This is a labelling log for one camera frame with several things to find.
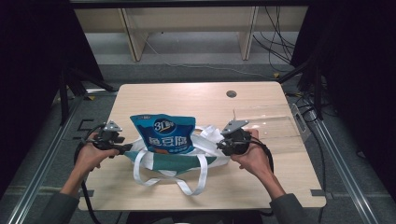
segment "logo on bag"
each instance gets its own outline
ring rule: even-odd
[[[154,122],[154,130],[157,133],[167,134],[171,133],[176,128],[174,122],[168,119],[157,119]]]
[[[151,119],[151,115],[142,115],[138,119]]]

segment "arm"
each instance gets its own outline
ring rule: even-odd
[[[257,130],[248,131],[252,137],[259,139]],[[260,146],[251,143],[245,154],[232,155],[231,159],[240,164],[240,169],[246,169],[262,182],[271,197],[270,205],[279,223],[317,223],[307,216],[293,194],[286,194],[283,190]]]
[[[118,154],[116,149],[99,150],[92,143],[85,145],[79,152],[75,167],[61,191],[52,196],[35,223],[67,222],[78,206],[78,190],[82,181],[95,167],[100,168],[102,160]]]

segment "blue snack bag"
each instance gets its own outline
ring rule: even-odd
[[[148,151],[185,154],[194,149],[191,141],[191,134],[195,129],[194,117],[144,114],[131,116],[131,121],[142,136]]]

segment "table top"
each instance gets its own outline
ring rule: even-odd
[[[236,96],[227,96],[234,91]],[[133,142],[138,132],[130,120],[137,114],[168,114],[196,117],[196,125],[212,124],[222,129],[229,120],[262,121],[258,126],[260,139],[272,151],[275,174],[287,193],[294,193],[304,207],[321,207],[324,197],[311,196],[311,189],[321,189],[304,142],[296,131],[289,105],[276,82],[216,82],[128,84],[120,88],[109,119],[121,126],[125,142]],[[160,174],[141,169],[142,179]],[[198,182],[199,171],[179,177],[192,189]],[[268,208],[270,197],[260,181],[239,164],[210,168],[205,190],[197,196],[185,195],[172,181],[154,186],[136,184],[133,164],[125,156],[106,159],[102,168],[90,173],[88,189],[94,210],[162,211]],[[79,208],[86,210],[86,204]]]

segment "bag handle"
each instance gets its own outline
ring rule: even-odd
[[[157,182],[161,180],[175,180],[178,184],[178,186],[181,188],[181,190],[186,194],[186,195],[198,195],[204,191],[205,184],[206,184],[206,177],[207,177],[207,160],[204,154],[198,154],[196,155],[200,164],[201,164],[201,173],[199,175],[199,180],[198,180],[198,185],[197,188],[192,191],[190,187],[187,185],[186,181],[173,177],[173,176],[164,176],[164,177],[154,177],[149,179],[148,181],[144,182],[142,178],[140,177],[140,162],[142,161],[143,157],[147,154],[148,152],[146,150],[140,150],[139,153],[136,156],[136,159],[134,160],[134,180],[136,183],[143,185],[143,186],[151,186],[156,184]]]

